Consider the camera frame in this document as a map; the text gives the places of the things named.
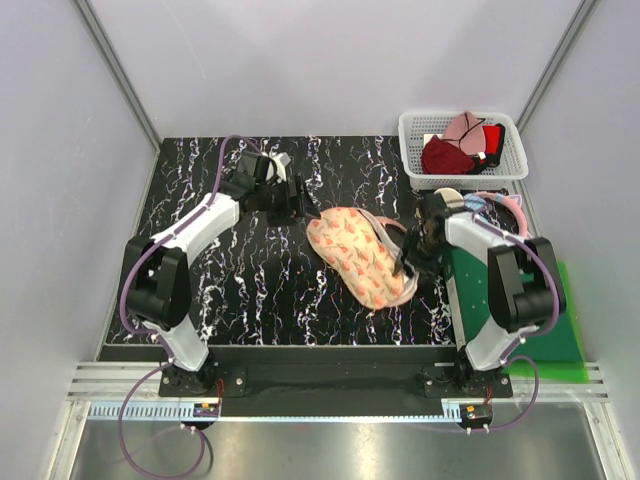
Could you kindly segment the pink floral mesh laundry bag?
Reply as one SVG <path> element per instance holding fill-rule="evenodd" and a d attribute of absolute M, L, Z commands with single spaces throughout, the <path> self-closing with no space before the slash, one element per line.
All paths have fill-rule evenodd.
<path fill-rule="evenodd" d="M 414 267 L 396 265 L 401 248 L 390 228 L 407 233 L 396 220 L 361 208 L 334 207 L 308 223 L 306 236 L 362 306 L 382 310 L 407 303 L 418 289 Z"/>

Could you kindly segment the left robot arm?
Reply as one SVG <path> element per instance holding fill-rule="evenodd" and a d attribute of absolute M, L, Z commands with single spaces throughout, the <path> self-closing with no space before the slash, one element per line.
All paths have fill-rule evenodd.
<path fill-rule="evenodd" d="M 216 372 L 205 365 L 208 347 L 189 318 L 193 298 L 190 267 L 222 233 L 245 217 L 262 214 L 270 227 L 289 227 L 320 216 L 306 183 L 287 172 L 291 159 L 244 152 L 236 167 L 183 218 L 152 236 L 131 238 L 122 265 L 119 314 L 125 328 L 159 338 L 181 384 L 196 396 L 215 386 Z"/>

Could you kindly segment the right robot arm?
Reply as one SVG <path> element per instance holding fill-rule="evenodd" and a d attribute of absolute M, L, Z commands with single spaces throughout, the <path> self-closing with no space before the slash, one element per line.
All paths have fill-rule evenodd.
<path fill-rule="evenodd" d="M 489 316 L 463 348 L 454 384 L 476 396 L 490 383 L 489 372 L 531 336 L 553 330 L 566 308 L 551 242 L 529 234 L 521 197 L 497 192 L 462 195 L 442 188 L 423 197 L 419 223 L 404 235 L 394 272 L 412 279 L 436 275 L 445 254 L 462 250 L 487 268 Z"/>

